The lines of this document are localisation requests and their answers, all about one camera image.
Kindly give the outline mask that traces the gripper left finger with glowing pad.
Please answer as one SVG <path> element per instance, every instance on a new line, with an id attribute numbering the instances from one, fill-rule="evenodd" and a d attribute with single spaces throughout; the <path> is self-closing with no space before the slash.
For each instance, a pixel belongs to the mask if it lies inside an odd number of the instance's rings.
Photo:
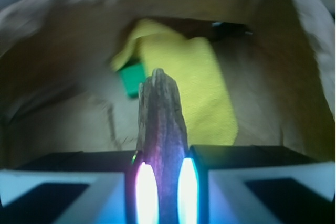
<path id="1" fill-rule="evenodd" d="M 51 153 L 1 170 L 1 223 L 158 223 L 152 167 L 137 151 Z"/>

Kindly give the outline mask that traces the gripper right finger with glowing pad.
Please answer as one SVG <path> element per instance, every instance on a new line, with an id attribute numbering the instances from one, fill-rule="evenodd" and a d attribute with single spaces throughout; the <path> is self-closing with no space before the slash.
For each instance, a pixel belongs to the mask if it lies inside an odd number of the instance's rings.
<path id="1" fill-rule="evenodd" d="M 192 146 L 180 223 L 335 223 L 335 163 L 283 146 Z"/>

